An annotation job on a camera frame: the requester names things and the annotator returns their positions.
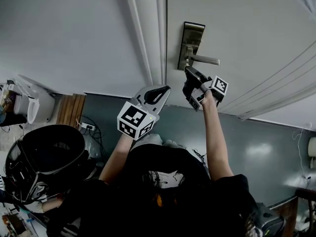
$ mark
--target white wall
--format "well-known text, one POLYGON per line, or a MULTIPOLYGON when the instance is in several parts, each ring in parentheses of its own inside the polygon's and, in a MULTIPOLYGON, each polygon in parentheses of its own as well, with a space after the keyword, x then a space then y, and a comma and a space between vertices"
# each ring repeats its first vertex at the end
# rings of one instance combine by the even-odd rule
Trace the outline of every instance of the white wall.
POLYGON ((316 94, 253 119, 306 129, 311 122, 312 130, 316 131, 316 94))
POLYGON ((133 96, 146 85, 126 0, 0 0, 0 81, 133 96))

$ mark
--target person's right arm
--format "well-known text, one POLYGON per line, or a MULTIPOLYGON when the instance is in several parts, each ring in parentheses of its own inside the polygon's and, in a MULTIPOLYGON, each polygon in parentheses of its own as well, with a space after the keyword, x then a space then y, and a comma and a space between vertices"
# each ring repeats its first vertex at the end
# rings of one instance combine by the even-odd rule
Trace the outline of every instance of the person's right arm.
POLYGON ((222 177, 233 176, 216 103, 210 90, 206 91, 202 106, 206 129, 207 164, 211 179, 216 181, 222 177))

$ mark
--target forearm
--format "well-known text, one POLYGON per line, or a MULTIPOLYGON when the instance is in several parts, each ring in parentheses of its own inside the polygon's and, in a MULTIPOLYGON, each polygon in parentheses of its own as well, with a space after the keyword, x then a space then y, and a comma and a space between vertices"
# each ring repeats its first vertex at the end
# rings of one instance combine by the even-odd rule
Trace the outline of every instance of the forearm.
POLYGON ((133 139, 125 134, 120 137, 117 146, 105 164, 99 180, 107 184, 113 183, 124 168, 133 139))
POLYGON ((224 176, 233 176, 228 163, 227 146, 219 121, 215 101, 210 99, 203 104, 206 153, 210 176, 217 180, 224 176))

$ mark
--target metal door lever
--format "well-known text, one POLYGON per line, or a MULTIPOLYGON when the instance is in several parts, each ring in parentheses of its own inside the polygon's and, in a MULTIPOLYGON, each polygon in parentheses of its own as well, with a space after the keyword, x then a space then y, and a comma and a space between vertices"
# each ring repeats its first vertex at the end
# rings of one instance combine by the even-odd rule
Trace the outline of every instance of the metal door lever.
POLYGON ((178 63, 179 70, 184 71, 184 68, 186 66, 192 66, 194 61, 219 65, 219 59, 197 55, 204 28, 204 25, 184 22, 182 44, 178 63))

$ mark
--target pants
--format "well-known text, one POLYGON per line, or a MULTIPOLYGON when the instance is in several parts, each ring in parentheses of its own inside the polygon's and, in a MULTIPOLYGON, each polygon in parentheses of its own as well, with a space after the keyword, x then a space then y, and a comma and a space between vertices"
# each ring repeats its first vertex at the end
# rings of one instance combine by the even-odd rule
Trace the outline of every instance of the pants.
POLYGON ((6 113, 6 117, 3 123, 0 126, 8 126, 12 124, 24 124, 27 122, 26 117, 21 114, 6 113))

